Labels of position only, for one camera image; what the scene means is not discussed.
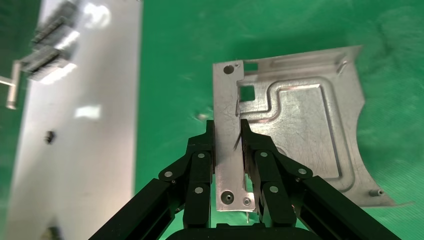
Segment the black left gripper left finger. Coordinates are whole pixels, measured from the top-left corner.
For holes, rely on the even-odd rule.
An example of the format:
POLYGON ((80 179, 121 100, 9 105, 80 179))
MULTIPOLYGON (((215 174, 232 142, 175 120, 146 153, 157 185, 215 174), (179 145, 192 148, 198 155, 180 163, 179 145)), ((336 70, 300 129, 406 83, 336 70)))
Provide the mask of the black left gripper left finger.
POLYGON ((183 229, 169 240, 200 240, 211 227, 215 125, 188 139, 186 152, 150 180, 92 236, 92 240, 159 240, 183 212, 183 229))

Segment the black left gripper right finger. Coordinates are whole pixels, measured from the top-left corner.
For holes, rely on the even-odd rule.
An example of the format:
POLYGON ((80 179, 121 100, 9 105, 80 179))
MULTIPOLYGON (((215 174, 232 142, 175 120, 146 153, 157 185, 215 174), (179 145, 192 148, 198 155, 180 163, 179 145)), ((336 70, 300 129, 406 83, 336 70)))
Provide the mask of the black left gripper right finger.
POLYGON ((240 122, 242 152, 264 237, 284 240, 395 240, 397 236, 314 175, 281 154, 272 138, 240 122))

